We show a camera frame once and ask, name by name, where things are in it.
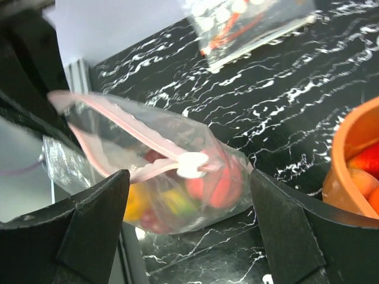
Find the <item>countertop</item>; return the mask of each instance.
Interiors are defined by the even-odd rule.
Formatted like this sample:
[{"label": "countertop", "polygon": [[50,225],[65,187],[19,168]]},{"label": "countertop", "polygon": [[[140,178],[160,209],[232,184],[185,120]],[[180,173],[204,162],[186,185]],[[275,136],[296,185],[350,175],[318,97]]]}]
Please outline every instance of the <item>countertop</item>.
[{"label": "countertop", "polygon": [[[335,131],[377,95],[379,1],[317,8],[315,24],[217,74],[180,21],[93,68],[92,88],[204,122],[258,169],[319,198]],[[269,274],[253,209],[195,233],[137,236],[151,283],[259,284]]]}]

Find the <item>yellow fruit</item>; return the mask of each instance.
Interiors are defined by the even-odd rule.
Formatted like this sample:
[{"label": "yellow fruit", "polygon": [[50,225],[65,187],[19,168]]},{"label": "yellow fruit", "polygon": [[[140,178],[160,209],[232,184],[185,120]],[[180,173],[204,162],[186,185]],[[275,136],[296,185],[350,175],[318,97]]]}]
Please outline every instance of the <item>yellow fruit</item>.
[{"label": "yellow fruit", "polygon": [[130,185],[124,221],[133,222],[142,217],[143,213],[150,205],[147,194],[148,192],[144,184],[137,183],[135,185]]}]

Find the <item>orange fruit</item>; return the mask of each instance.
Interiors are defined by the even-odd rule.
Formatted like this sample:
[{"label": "orange fruit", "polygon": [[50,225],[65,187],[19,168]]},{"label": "orange fruit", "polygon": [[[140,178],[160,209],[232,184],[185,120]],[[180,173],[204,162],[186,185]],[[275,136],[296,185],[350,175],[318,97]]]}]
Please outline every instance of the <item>orange fruit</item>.
[{"label": "orange fruit", "polygon": [[374,190],[370,197],[368,198],[368,203],[375,210],[375,212],[379,215],[379,188]]},{"label": "orange fruit", "polygon": [[124,221],[133,222],[139,220],[149,205],[150,202],[147,196],[147,189],[144,184],[137,183],[130,185]]},{"label": "orange fruit", "polygon": [[351,179],[353,180],[358,190],[362,193],[364,198],[367,199],[375,189],[379,188],[379,181],[369,173],[358,169],[348,170]]}]

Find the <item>red string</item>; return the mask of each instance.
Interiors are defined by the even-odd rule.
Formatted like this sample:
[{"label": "red string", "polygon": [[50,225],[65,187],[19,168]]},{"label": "red string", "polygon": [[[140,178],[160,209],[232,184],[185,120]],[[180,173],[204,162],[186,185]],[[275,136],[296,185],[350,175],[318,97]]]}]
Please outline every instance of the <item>red string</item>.
[{"label": "red string", "polygon": [[230,19],[228,20],[227,24],[222,29],[222,31],[217,36],[215,36],[215,38],[211,41],[211,43],[209,45],[210,50],[214,50],[214,49],[234,40],[236,37],[240,36],[241,34],[246,32],[247,30],[249,30],[252,27],[254,27],[255,25],[257,25],[257,23],[260,22],[260,20],[263,18],[264,13],[260,13],[259,15],[257,15],[253,19],[253,21],[250,24],[244,26],[239,31],[233,33],[229,37],[224,38],[224,36],[232,29],[232,27],[234,26],[234,24],[236,23],[236,21],[238,20],[240,15],[241,15],[240,13],[233,13],[233,15],[230,17]]}]

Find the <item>red fruit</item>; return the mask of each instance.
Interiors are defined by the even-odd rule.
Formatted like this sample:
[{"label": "red fruit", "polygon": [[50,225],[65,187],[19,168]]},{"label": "red fruit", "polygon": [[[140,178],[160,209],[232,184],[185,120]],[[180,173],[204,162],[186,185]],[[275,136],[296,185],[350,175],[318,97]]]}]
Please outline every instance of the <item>red fruit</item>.
[{"label": "red fruit", "polygon": [[351,159],[348,167],[364,170],[379,179],[379,142],[367,147]]},{"label": "red fruit", "polygon": [[144,212],[140,225],[143,229],[156,234],[168,234],[171,232],[171,228],[156,216],[153,209],[148,209]]},{"label": "red fruit", "polygon": [[[148,161],[149,163],[154,163],[156,160],[159,160],[159,159],[167,159],[167,157],[161,155],[160,153],[154,151],[154,150],[149,150],[144,159],[146,161]],[[176,175],[176,170],[169,170],[168,172],[166,172],[166,175],[169,176],[170,178],[175,178],[177,177]]]},{"label": "red fruit", "polygon": [[207,202],[214,208],[228,208],[232,206],[242,194],[242,174],[236,160],[230,159],[230,166],[220,172],[208,173],[200,179],[187,179],[187,191],[195,199]]}]

